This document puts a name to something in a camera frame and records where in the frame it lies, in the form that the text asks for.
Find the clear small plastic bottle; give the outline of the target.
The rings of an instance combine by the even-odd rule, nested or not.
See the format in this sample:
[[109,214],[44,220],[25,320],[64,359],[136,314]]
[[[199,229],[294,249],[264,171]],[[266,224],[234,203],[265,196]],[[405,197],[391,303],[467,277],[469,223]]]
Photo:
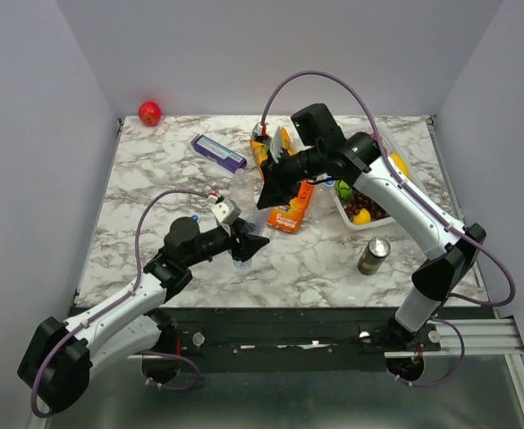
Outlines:
[[334,180],[321,182],[314,186],[309,205],[309,220],[319,224],[335,210]]

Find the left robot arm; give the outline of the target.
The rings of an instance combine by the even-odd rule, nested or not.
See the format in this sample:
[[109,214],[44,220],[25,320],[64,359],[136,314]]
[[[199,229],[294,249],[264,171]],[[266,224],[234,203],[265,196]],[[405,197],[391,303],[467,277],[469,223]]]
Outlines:
[[150,314],[187,286],[191,267],[222,253],[245,262],[269,241],[241,218],[205,232],[189,217],[176,219],[163,247],[123,290],[63,322],[50,316],[38,325],[17,370],[31,389],[32,412],[47,418],[66,410],[113,358],[169,350],[173,329]]

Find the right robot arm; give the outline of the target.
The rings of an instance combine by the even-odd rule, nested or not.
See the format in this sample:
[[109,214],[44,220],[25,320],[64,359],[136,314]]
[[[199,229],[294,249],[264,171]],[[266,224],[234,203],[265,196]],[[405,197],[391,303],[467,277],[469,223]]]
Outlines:
[[411,276],[413,288],[387,328],[396,349],[409,349],[419,329],[443,304],[475,264],[485,230],[465,226],[419,190],[392,160],[382,156],[382,140],[366,132],[349,137],[326,105],[310,105],[292,116],[305,150],[268,154],[260,165],[264,185],[258,208],[288,203],[300,184],[321,175],[344,181],[380,205],[418,244],[426,261]]

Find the blue tinted plastic bottle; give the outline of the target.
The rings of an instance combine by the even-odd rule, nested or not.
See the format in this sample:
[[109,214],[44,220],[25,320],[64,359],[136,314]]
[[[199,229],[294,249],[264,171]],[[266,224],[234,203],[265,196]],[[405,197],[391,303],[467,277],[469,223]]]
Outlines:
[[238,239],[238,258],[234,258],[233,264],[236,268],[246,270],[252,264],[252,257],[256,250],[255,244],[262,236],[266,220],[262,211],[256,210],[246,217],[239,218],[234,223],[234,229]]

